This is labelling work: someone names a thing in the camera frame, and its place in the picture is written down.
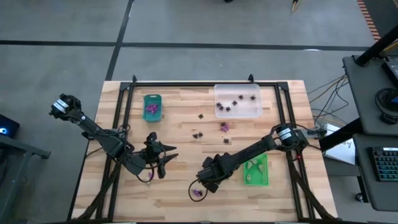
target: wooden tabletop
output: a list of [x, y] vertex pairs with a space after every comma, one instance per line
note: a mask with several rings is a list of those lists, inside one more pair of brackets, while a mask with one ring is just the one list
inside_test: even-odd
[[[294, 115], [297, 124], [313, 127], [310, 104], [303, 81], [289, 83]], [[102, 128], [111, 128], [120, 82], [105, 82], [98, 105], [96, 123]], [[160, 94], [163, 99], [162, 121], [147, 123], [142, 119], [143, 97]], [[196, 179], [206, 157], [217, 153], [235, 153], [267, 135], [270, 128], [280, 124], [275, 91], [261, 87], [263, 114], [255, 119], [219, 119], [215, 116], [213, 87], [142, 87], [135, 88], [130, 111], [128, 141], [136, 150], [144, 148], [143, 142], [155, 131], [162, 143], [176, 146], [171, 153], [178, 157], [166, 165], [166, 176], [156, 176], [149, 184], [139, 182], [136, 176], [122, 168], [114, 221], [131, 222], [271, 222], [296, 221], [292, 188], [285, 154], [268, 152], [269, 186], [255, 187], [243, 183], [241, 166], [231, 178], [224, 180], [215, 194], [209, 192], [202, 202], [192, 202], [188, 186]], [[289, 122], [284, 101], [285, 117]], [[227, 133], [220, 131], [220, 123], [230, 126]], [[204, 136], [194, 139], [192, 134], [201, 131]], [[224, 144], [223, 139], [231, 142]], [[318, 146], [318, 141], [310, 140]], [[99, 148], [96, 141], [88, 147], [88, 153]], [[318, 149], [307, 147], [303, 152], [310, 188], [329, 213], [336, 216], [336, 208]], [[106, 154], [98, 151], [86, 159], [72, 217], [79, 216], [98, 193], [103, 176]], [[149, 176], [144, 171], [140, 177]], [[300, 192], [302, 208], [308, 216], [303, 193]], [[108, 211], [109, 196], [104, 204]]]

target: clear plastic container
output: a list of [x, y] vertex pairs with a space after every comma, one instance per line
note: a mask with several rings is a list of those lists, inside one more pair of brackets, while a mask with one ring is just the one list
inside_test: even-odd
[[214, 86], [214, 96], [217, 118], [257, 118], [262, 114], [261, 92], [257, 84], [217, 84]]

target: green container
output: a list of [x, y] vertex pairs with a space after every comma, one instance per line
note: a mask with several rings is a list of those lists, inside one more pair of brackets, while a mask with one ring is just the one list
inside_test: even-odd
[[[157, 105], [157, 111], [152, 114], [150, 111], [146, 111], [148, 105]], [[162, 119], [162, 97], [159, 94], [151, 94], [144, 96], [144, 112], [142, 118], [147, 122], [159, 122]]]
[[[244, 163], [244, 172], [243, 172], [244, 184], [255, 185], [255, 186], [268, 186], [269, 179], [268, 179], [267, 154], [258, 155], [253, 159], [257, 161], [257, 164], [254, 164], [252, 162], [252, 166], [250, 167], [250, 169], [248, 169], [249, 161]], [[262, 172], [259, 170], [260, 164], [262, 164], [264, 167], [264, 170]]]

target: teal container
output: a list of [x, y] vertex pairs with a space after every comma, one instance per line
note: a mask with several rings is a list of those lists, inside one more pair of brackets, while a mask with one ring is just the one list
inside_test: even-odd
[[[157, 104], [157, 111], [152, 114], [146, 111], [148, 105]], [[142, 118], [149, 123], [159, 122], [162, 119], [162, 97], [159, 94], [151, 94], [144, 96], [144, 112]]]

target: gray floor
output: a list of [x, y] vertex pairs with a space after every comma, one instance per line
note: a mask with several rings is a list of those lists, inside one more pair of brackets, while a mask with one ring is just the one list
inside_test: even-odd
[[[127, 0], [0, 2], [0, 40], [116, 41]], [[308, 0], [290, 15], [290, 0], [136, 0], [125, 42], [369, 46], [372, 36], [356, 0]], [[113, 47], [0, 45], [0, 113], [21, 123], [18, 138], [52, 151], [35, 158], [12, 216], [34, 223], [66, 219], [87, 141], [80, 129], [48, 115], [61, 93], [77, 96], [94, 117]], [[347, 51], [122, 48], [113, 80], [305, 80], [312, 90], [343, 75]], [[337, 111], [358, 117], [350, 105]], [[312, 103], [321, 109], [328, 95]], [[343, 103], [334, 102], [331, 110]], [[390, 221], [395, 213], [357, 203], [354, 177], [330, 177], [345, 220]]]

